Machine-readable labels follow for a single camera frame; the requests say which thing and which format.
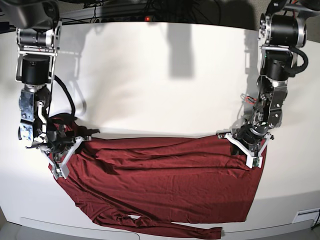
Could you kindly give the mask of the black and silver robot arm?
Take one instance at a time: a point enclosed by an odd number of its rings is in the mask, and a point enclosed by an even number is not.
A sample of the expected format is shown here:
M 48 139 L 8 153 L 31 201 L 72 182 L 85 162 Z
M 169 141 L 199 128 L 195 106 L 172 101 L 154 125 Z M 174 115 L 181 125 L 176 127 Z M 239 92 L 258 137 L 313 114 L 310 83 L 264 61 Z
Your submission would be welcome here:
M 18 137 L 28 149 L 39 149 L 58 160 L 75 150 L 77 136 L 66 123 L 50 117 L 56 81 L 66 94 L 71 117 L 75 105 L 64 83 L 55 75 L 63 19 L 56 0 L 2 0 L 0 9 L 16 29 L 18 46 L 15 80 L 23 84 L 19 98 Z

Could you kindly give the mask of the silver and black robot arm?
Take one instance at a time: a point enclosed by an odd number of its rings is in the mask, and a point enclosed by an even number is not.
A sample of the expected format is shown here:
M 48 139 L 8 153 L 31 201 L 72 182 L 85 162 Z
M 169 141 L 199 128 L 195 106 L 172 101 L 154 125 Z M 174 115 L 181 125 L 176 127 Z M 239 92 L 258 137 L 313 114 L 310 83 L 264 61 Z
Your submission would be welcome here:
M 272 0 L 260 17 L 258 97 L 251 116 L 232 134 L 255 157 L 268 131 L 282 124 L 288 79 L 303 72 L 309 64 L 301 50 L 307 41 L 306 20 L 319 14 L 318 0 Z

